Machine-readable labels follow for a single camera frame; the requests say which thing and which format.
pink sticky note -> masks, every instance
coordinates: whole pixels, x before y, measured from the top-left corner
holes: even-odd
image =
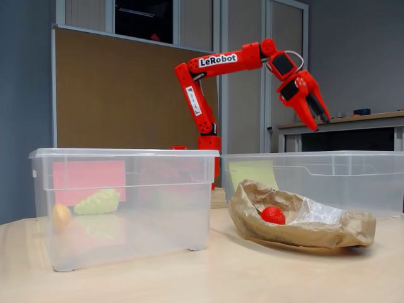
[[[124,161],[72,161],[53,163],[54,189],[80,189],[89,187],[114,188],[125,201]],[[100,189],[56,191],[56,203],[74,206]]]

yellow sticky note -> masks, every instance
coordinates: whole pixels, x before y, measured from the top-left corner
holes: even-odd
[[[234,190],[244,179],[258,181],[279,190],[270,160],[229,162],[229,171]]]

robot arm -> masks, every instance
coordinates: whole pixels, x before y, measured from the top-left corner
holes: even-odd
[[[277,90],[280,100],[287,107],[292,107],[308,128],[315,131],[317,124],[314,117],[319,116],[328,122],[330,115],[321,97],[318,84],[308,71],[299,71],[287,55],[288,52],[277,50],[272,39],[245,44],[242,50],[224,52],[191,59],[174,68],[181,84],[196,126],[201,133],[198,139],[199,149],[220,151],[221,140],[212,109],[206,103],[199,80],[221,74],[233,73],[247,69],[261,68],[265,64],[282,85]],[[218,175],[219,164],[215,167]]]

desk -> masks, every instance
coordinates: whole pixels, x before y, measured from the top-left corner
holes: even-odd
[[[279,130],[278,151],[280,153],[301,152],[301,135],[312,132],[301,122],[282,124],[278,125],[277,128]],[[385,112],[359,117],[337,118],[332,119],[328,124],[320,122],[318,125],[318,131],[320,133],[382,128],[394,128],[394,151],[404,151],[404,112]]]
[[[261,246],[228,209],[211,211],[204,251],[179,251],[56,273],[35,219],[0,226],[0,301],[404,302],[404,220],[378,221],[370,249]]]

wall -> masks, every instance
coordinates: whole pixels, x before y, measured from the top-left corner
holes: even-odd
[[[0,224],[35,216],[28,154],[51,145],[50,1],[0,0]]]
[[[404,1],[302,0],[309,5],[309,70],[331,116],[404,108]]]

